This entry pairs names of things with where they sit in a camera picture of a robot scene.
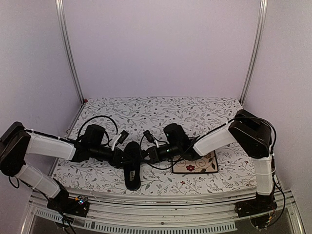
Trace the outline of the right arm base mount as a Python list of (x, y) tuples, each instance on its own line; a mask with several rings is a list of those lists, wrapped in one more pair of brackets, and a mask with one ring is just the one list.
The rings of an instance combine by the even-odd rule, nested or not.
[(235, 203), (234, 211), (238, 214), (238, 217), (246, 217), (273, 211), (276, 208), (277, 203), (274, 201), (274, 198), (264, 196), (237, 202)]

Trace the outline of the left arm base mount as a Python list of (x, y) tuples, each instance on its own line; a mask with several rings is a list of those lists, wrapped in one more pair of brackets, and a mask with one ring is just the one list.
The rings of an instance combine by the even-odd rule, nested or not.
[(90, 208), (90, 203), (83, 197), (69, 198), (67, 195), (50, 198), (47, 208), (60, 212), (61, 214), (86, 217)]

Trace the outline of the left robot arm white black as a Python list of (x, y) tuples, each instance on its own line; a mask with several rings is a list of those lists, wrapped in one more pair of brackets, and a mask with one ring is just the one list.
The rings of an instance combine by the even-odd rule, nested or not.
[(0, 171), (37, 189), (61, 211), (67, 212), (73, 206), (67, 190), (56, 180), (27, 164), (25, 156), (49, 156), (71, 162), (94, 158), (107, 161), (117, 168), (133, 163), (134, 158), (117, 147), (117, 144), (126, 139), (128, 133), (117, 133), (110, 141), (111, 147), (102, 144), (106, 134), (103, 127), (91, 124), (83, 135), (71, 140), (26, 129), (20, 122), (14, 122), (0, 138)]

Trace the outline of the black canvas shoe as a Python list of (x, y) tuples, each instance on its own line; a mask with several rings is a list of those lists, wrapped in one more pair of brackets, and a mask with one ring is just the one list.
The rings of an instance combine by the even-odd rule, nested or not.
[[(124, 149), (125, 153), (140, 151), (139, 144), (135, 141), (128, 143)], [(140, 166), (126, 165), (123, 167), (125, 186), (130, 191), (136, 191), (141, 186)]]

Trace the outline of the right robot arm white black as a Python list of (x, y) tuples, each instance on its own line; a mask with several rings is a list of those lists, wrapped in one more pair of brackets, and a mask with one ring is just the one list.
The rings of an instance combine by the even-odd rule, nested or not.
[(254, 164), (257, 187), (252, 208), (261, 213), (270, 206), (276, 188), (273, 157), (277, 132), (269, 121), (241, 109), (232, 119), (202, 136), (189, 137), (182, 126), (176, 123), (167, 125), (163, 131), (168, 142), (155, 144), (147, 150), (140, 149), (139, 155), (143, 162), (153, 165), (175, 156), (196, 160), (237, 143)]

